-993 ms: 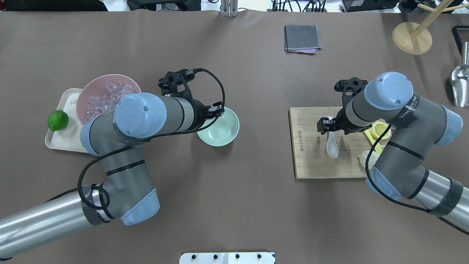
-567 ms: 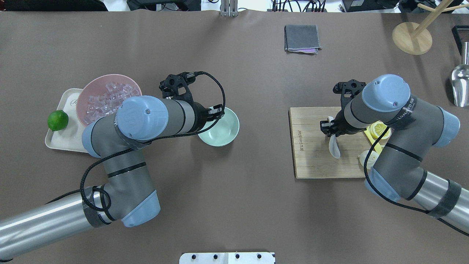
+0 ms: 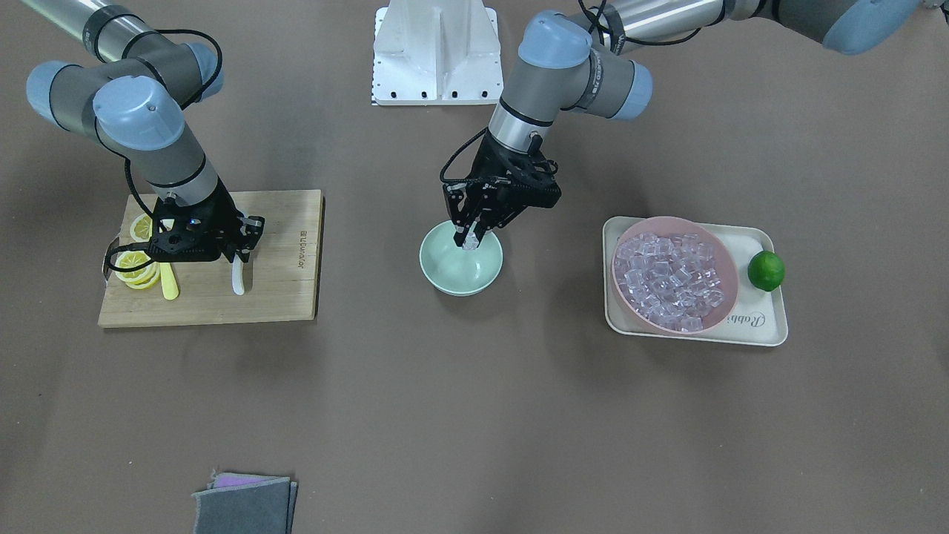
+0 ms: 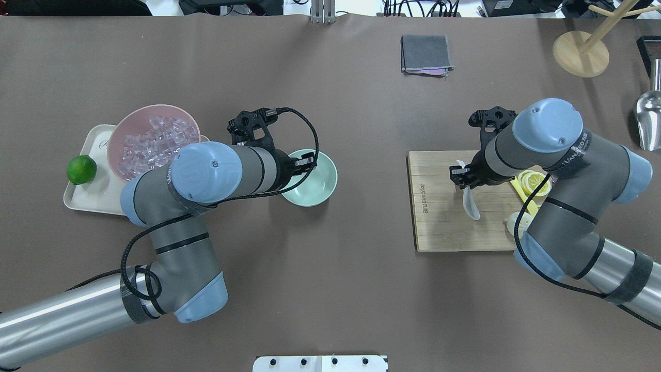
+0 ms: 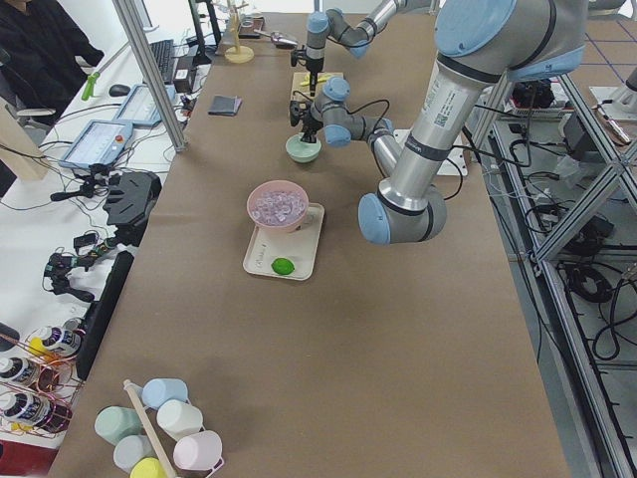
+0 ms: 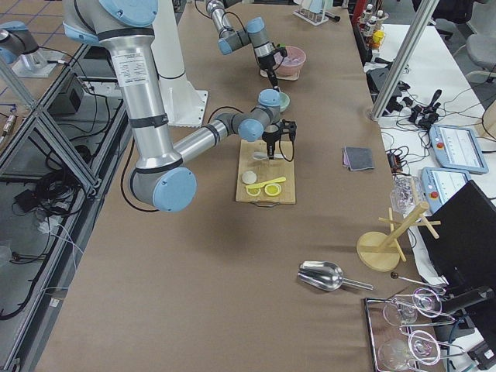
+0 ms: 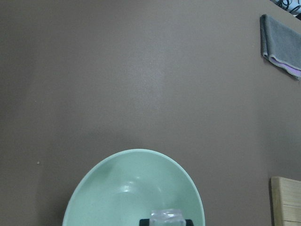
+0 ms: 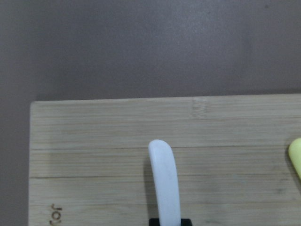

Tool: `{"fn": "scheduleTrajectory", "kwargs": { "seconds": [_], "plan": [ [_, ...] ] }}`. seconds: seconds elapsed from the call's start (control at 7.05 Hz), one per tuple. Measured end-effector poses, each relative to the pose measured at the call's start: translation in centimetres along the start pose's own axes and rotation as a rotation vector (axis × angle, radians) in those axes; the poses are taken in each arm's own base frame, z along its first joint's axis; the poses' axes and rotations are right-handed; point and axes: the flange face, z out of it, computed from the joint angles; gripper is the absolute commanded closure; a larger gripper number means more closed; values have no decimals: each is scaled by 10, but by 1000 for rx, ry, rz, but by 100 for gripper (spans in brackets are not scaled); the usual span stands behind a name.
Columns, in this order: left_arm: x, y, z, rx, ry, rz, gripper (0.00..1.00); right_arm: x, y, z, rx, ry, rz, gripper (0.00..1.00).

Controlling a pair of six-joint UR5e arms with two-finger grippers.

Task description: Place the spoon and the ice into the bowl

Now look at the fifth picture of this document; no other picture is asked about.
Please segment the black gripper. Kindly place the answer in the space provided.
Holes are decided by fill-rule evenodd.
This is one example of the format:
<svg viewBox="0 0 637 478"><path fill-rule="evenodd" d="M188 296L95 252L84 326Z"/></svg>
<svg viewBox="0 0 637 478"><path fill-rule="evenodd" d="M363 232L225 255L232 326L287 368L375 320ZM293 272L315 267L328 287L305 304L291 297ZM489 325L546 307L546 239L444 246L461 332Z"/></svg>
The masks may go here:
<svg viewBox="0 0 637 478"><path fill-rule="evenodd" d="M290 100L289 121L292 127L302 125L300 138L302 142L316 143L318 131L323 128L323 121L313 114L314 101Z"/></svg>
<svg viewBox="0 0 637 478"><path fill-rule="evenodd" d="M310 72L310 95L317 92L319 73L323 71L325 44L318 46L305 45L291 52L291 65L302 64Z"/></svg>

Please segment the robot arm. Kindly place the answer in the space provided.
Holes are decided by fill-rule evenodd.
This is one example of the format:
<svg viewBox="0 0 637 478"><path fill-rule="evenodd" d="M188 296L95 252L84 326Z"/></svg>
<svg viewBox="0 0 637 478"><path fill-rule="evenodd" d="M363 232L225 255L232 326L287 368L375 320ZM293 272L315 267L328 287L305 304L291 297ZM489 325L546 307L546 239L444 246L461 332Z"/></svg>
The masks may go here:
<svg viewBox="0 0 637 478"><path fill-rule="evenodd" d="M387 26L389 20L402 13L416 10L436 10L438 1L385 0L381 1L355 26L350 25L338 8L314 11L306 23L306 42L291 53L291 65L302 64L309 73L310 96L317 93L319 74L323 72L327 41L344 47L355 58L361 58Z"/></svg>
<svg viewBox="0 0 637 478"><path fill-rule="evenodd" d="M582 61L588 4L585 1L448 1L437 14L435 70L424 105L404 143L388 119L350 112L349 83L339 77L317 86L325 43L334 40L355 57L401 12L422 1L383 1L356 26L337 9L313 12L307 41L292 54L310 73L312 98L290 103L290 122L301 140L318 132L334 147L366 142L384 177L358 204L358 224L374 244L421 242L446 222L446 205L433 181L454 147L484 89L502 77L511 82L549 79L575 70Z"/></svg>

